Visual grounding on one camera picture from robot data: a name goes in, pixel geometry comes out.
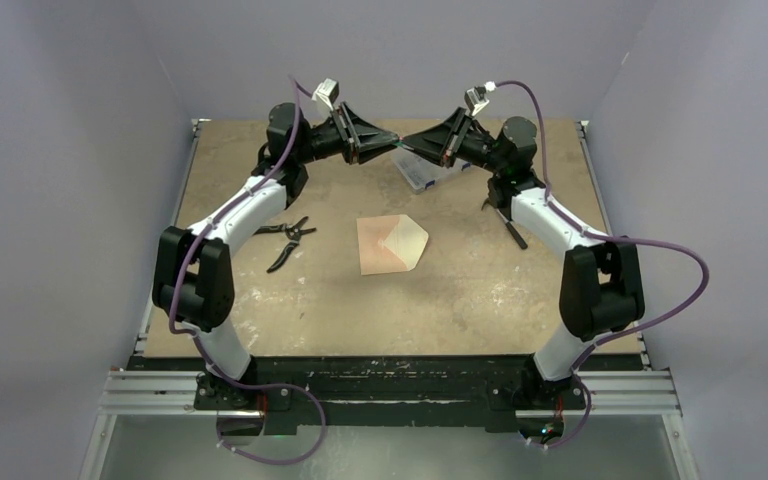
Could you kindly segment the aluminium extrusion frame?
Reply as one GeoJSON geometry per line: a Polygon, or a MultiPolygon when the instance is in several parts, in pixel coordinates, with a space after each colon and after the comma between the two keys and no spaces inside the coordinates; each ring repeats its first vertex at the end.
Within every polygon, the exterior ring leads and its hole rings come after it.
{"type": "MultiPolygon", "coordinates": [[[[560,264],[539,241],[520,250],[499,218],[481,210],[487,174],[470,168],[414,194],[392,153],[363,166],[313,164],[300,199],[281,215],[317,231],[268,274],[285,240],[250,239],[233,259],[232,322],[257,358],[517,355],[559,324],[560,264]],[[408,272],[360,273],[356,220],[408,215],[429,234],[408,272]]],[[[115,425],[98,434],[86,466],[101,479],[681,479],[696,475],[670,376],[650,369],[626,337],[587,364],[595,387],[576,437],[539,452],[518,434],[481,428],[303,426],[240,447],[293,457],[262,465],[217,444],[213,413],[185,399],[191,374],[112,373],[101,401],[115,425]]],[[[135,356],[197,358],[153,310],[135,356]]]]}

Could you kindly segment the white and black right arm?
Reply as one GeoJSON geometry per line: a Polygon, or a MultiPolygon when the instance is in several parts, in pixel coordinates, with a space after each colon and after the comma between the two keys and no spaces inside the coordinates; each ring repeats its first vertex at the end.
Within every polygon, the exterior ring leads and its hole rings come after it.
{"type": "Polygon", "coordinates": [[[508,118],[492,135],[458,108],[442,123],[401,141],[406,150],[439,167],[464,160],[490,172],[487,204],[559,256],[562,323],[525,362],[514,393],[536,407],[548,405],[570,386],[580,357],[598,340],[623,332],[645,312],[636,246],[605,239],[554,200],[533,168],[543,138],[537,124],[521,116],[508,118]]]}

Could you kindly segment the pink and cream envelope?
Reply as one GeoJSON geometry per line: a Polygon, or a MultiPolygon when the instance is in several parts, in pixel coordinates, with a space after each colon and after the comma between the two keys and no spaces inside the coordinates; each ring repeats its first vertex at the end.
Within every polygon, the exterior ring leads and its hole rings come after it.
{"type": "Polygon", "coordinates": [[[413,270],[429,240],[428,232],[408,215],[356,220],[360,273],[402,273],[413,270]]]}

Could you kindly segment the small black hammer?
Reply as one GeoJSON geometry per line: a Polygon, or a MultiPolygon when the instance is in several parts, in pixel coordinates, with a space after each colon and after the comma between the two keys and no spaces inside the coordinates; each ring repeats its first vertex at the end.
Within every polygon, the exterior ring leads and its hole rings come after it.
{"type": "Polygon", "coordinates": [[[524,239],[524,237],[519,233],[519,231],[516,229],[516,227],[513,224],[513,221],[509,218],[509,216],[503,211],[502,208],[499,208],[495,206],[489,198],[485,199],[482,202],[481,210],[484,210],[486,207],[491,207],[501,218],[506,230],[508,231],[509,235],[512,237],[512,239],[515,241],[517,246],[521,250],[527,250],[529,245],[524,239]]]}

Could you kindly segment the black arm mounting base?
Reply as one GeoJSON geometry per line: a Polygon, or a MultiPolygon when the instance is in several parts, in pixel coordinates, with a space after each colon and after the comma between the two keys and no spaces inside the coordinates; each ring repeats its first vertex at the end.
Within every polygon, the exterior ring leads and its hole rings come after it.
{"type": "Polygon", "coordinates": [[[129,372],[191,374],[187,404],[228,417],[252,413],[269,435],[300,426],[526,429],[558,436],[595,387],[582,376],[539,379],[528,355],[262,356],[232,386],[197,358],[132,357],[129,372]]]}

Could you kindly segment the clear plastic organizer box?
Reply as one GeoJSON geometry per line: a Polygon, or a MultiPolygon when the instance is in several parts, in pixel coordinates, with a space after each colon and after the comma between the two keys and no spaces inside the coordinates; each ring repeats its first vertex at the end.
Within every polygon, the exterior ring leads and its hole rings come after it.
{"type": "Polygon", "coordinates": [[[440,167],[402,149],[392,153],[391,162],[402,174],[414,194],[429,190],[472,167],[462,159],[457,159],[450,168],[440,167]]]}

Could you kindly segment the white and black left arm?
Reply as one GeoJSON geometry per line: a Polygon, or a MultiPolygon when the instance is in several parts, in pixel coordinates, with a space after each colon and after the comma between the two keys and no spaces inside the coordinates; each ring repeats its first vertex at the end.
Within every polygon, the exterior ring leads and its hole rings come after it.
{"type": "Polygon", "coordinates": [[[266,141],[243,186],[213,213],[187,228],[170,226],[159,237],[151,300],[174,335],[193,340],[208,376],[232,408],[257,399],[255,361],[230,320],[235,300],[232,258],[300,196],[307,164],[340,155],[366,163],[397,147],[398,134],[360,118],[342,103],[312,126],[299,105],[282,103],[268,115],[266,141]]]}

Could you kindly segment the black pruning shears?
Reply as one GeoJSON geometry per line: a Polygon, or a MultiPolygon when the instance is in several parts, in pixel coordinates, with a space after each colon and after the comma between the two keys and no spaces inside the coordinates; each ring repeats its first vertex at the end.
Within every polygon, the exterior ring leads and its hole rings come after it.
{"type": "Polygon", "coordinates": [[[316,228],[305,228],[308,221],[309,217],[303,216],[296,223],[264,225],[254,232],[255,235],[283,234],[287,238],[286,245],[282,248],[276,260],[267,268],[266,272],[268,274],[275,273],[285,265],[291,254],[300,245],[303,236],[317,231],[316,228]]]}

